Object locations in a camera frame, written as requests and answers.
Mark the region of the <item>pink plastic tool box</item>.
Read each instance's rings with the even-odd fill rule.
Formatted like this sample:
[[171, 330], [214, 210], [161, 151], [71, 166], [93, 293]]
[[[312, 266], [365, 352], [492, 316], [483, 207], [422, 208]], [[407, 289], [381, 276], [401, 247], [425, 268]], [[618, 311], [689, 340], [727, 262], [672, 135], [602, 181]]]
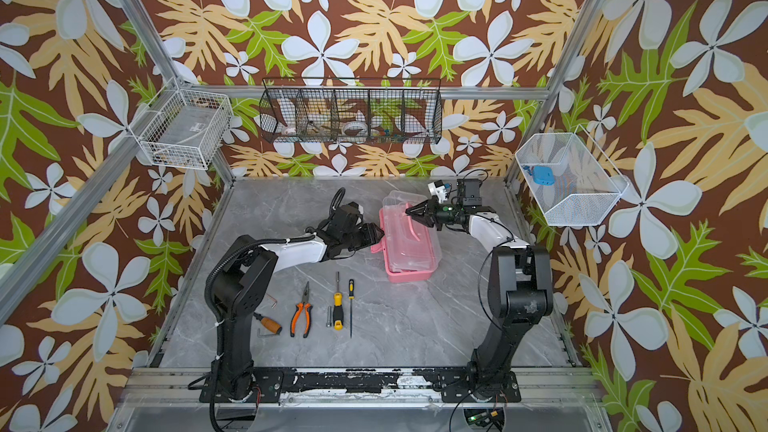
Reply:
[[402, 191], [392, 191], [383, 199], [379, 227], [384, 237], [371, 252], [382, 254], [391, 283], [426, 281], [439, 266], [442, 250], [437, 231], [405, 213], [425, 200], [425, 196]]

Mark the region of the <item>thin black yellow screwdriver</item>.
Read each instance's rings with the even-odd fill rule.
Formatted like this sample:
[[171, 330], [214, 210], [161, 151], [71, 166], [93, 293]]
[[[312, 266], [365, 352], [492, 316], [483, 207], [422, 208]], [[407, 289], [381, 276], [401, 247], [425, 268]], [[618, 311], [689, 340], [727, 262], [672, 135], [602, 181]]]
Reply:
[[355, 298], [355, 280], [348, 281], [348, 300], [349, 300], [349, 336], [353, 336], [353, 317], [354, 317], [354, 298]]

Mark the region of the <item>yellow black nut driver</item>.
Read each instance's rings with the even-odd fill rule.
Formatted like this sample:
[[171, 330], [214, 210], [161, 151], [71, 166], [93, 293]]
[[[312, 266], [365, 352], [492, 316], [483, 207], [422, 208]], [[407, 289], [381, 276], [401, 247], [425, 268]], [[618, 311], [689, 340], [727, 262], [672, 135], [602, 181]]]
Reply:
[[340, 273], [336, 272], [336, 291], [333, 297], [332, 326], [336, 331], [343, 329], [343, 293], [341, 292]]

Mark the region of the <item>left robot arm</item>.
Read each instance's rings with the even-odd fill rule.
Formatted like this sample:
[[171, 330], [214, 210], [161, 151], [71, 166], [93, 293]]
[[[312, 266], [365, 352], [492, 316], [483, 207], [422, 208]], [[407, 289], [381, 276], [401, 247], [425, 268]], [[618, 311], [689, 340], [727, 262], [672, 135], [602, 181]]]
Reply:
[[217, 345], [201, 398], [241, 402], [255, 391], [251, 328], [274, 273], [339, 260], [344, 252], [371, 248], [383, 238], [383, 229], [366, 222], [355, 202], [334, 207], [299, 237], [239, 236], [205, 282], [204, 299], [215, 317]]

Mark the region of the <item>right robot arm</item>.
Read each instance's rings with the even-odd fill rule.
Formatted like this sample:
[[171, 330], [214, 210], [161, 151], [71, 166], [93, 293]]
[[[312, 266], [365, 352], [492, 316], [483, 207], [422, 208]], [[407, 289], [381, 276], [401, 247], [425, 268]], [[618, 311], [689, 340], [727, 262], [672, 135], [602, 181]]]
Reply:
[[506, 227], [490, 207], [441, 204], [432, 197], [406, 209], [412, 220], [429, 228], [459, 228], [488, 251], [488, 287], [479, 294], [490, 325], [464, 371], [443, 371], [442, 400], [489, 401], [498, 396], [519, 402], [511, 361], [522, 339], [554, 307], [549, 255]]

